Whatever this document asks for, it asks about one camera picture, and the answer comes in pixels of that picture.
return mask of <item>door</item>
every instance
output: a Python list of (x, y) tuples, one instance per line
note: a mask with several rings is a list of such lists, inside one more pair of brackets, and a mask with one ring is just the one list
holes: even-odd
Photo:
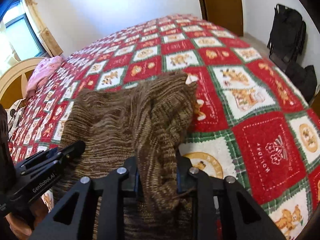
[(209, 22), (243, 36), (242, 0), (204, 0), (202, 8)]

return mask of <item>floor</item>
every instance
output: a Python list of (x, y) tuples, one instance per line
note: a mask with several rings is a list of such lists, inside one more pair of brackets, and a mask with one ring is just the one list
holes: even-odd
[(261, 54), (261, 56), (269, 58), (269, 49), (262, 41), (259, 41), (249, 33), (244, 33), (244, 36), (240, 37), (240, 39), (252, 45), (252, 47)]

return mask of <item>window frame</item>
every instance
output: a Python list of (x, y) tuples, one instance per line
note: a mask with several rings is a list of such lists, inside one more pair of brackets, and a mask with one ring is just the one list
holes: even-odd
[[(18, 6), (20, 3), (21, 3), (20, 0), (16, 0), (16, 1), (10, 6), (9, 9), (11, 9), (11, 8), (13, 8), (13, 7), (15, 7), (15, 6)], [(20, 21), (20, 20), (22, 20), (22, 19), (25, 20), (25, 22), (26, 22), (26, 24), (27, 24), (27, 27), (28, 27), (28, 29), (29, 29), (32, 37), (33, 37), (33, 40), (35, 41), (37, 47), (38, 47), (39, 50), (40, 50), (40, 52), (39, 52), (37, 55), (33, 56), (33, 57), (38, 57), (38, 56), (42, 56), (42, 55), (46, 54), (46, 50), (44, 49), (44, 47), (42, 46), (42, 44), (41, 44), (41, 42), (39, 41), (38, 37), (36, 36), (34, 30), (32, 29), (31, 24), (30, 24), (30, 22), (29, 22), (29, 20), (28, 20), (28, 17), (27, 17), (27, 14), (26, 14), (26, 13), (21, 14), (21, 15), (19, 15), (18, 17), (15, 17), (14, 19), (12, 19), (12, 20), (10, 20), (9, 22), (7, 22), (7, 23), (5, 24), (5, 27), (8, 28), (8, 27), (10, 27), (11, 25), (15, 24), (16, 22), (18, 22), (18, 21)]]

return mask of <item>human hand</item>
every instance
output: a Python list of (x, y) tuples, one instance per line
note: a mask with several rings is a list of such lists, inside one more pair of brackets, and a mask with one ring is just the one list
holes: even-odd
[[(45, 218), (48, 214), (48, 207), (41, 198), (39, 198), (36, 202), (34, 202), (30, 210), (35, 217), (34, 228)], [(31, 236), (32, 230), (27, 225), (27, 223), (11, 213), (6, 215), (5, 217), (10, 224), (11, 231), (15, 234), (17, 238), (20, 240), (27, 240), (29, 236)]]

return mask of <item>curtain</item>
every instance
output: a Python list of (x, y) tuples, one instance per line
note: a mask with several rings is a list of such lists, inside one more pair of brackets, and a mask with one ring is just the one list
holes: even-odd
[(0, 76), (20, 61), (5, 33), (5, 24), (0, 22)]
[(38, 8), (37, 3), (34, 0), (21, 0), (23, 8), (26, 12), (28, 20), (32, 29), (34, 30), (36, 36), (38, 37), (39, 41), (43, 45), (44, 49), (48, 52), (51, 57), (58, 56), (63, 53), (62, 49), (52, 36), (51, 32), (49, 31), (48, 27), (42, 21)]

